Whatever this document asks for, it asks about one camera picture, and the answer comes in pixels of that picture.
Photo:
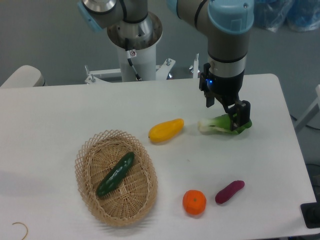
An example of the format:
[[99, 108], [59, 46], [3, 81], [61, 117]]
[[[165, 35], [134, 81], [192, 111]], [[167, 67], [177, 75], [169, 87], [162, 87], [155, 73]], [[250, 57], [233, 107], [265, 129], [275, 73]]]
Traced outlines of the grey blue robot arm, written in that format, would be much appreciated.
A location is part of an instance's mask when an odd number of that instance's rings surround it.
[[[207, 38], [208, 61], [200, 74], [199, 89], [206, 106], [222, 104], [230, 118], [229, 128], [250, 121], [251, 105], [240, 100], [250, 30], [254, 23], [252, 0], [169, 0], [167, 7]], [[154, 60], [137, 62], [137, 53], [154, 47], [162, 36], [162, 24], [149, 11], [146, 0], [81, 0], [78, 10], [93, 31], [107, 30], [120, 48], [124, 81], [147, 81], [156, 77]]]

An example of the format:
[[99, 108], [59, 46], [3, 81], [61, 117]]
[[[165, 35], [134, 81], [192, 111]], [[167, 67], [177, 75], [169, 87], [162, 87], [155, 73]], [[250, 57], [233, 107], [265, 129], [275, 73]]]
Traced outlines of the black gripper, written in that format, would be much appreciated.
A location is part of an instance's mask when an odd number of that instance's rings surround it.
[[199, 78], [199, 89], [206, 99], [205, 106], [210, 108], [215, 100], [219, 101], [229, 114], [230, 130], [235, 131], [250, 121], [251, 104], [239, 99], [244, 71], [236, 76], [220, 77], [211, 73], [210, 67], [210, 63], [205, 63]]

